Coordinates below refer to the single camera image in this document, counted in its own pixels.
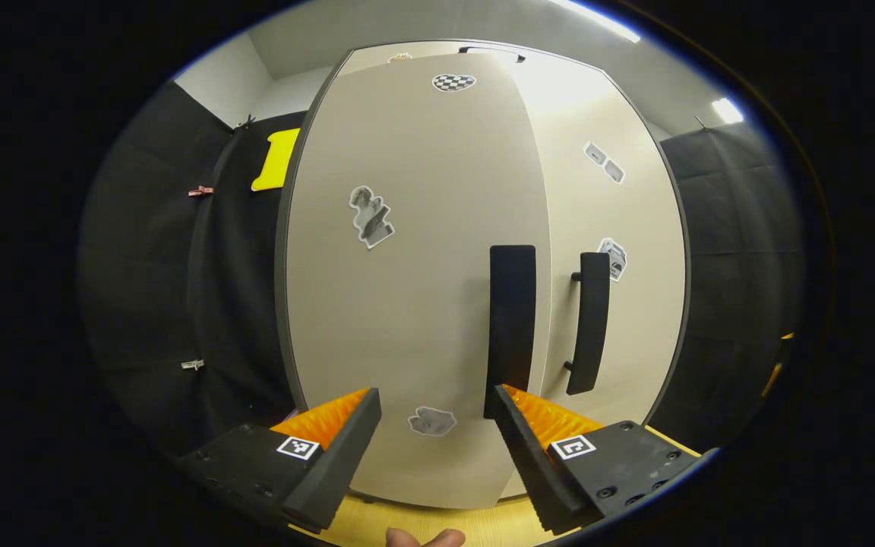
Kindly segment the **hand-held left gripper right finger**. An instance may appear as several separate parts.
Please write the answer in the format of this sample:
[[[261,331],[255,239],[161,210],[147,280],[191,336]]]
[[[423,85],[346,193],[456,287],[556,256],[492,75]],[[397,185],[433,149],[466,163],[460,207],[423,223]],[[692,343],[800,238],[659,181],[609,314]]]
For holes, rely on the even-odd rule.
[[[492,416],[545,532],[621,522],[700,470],[700,454],[632,420],[601,426],[516,387]]]

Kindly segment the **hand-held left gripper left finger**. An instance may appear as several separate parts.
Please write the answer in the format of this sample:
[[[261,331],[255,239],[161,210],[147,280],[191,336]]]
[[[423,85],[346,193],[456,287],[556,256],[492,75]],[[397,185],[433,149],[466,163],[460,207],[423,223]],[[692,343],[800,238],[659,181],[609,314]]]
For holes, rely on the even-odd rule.
[[[181,470],[265,526],[330,528],[382,417],[360,389],[278,425],[239,425],[178,461]]]

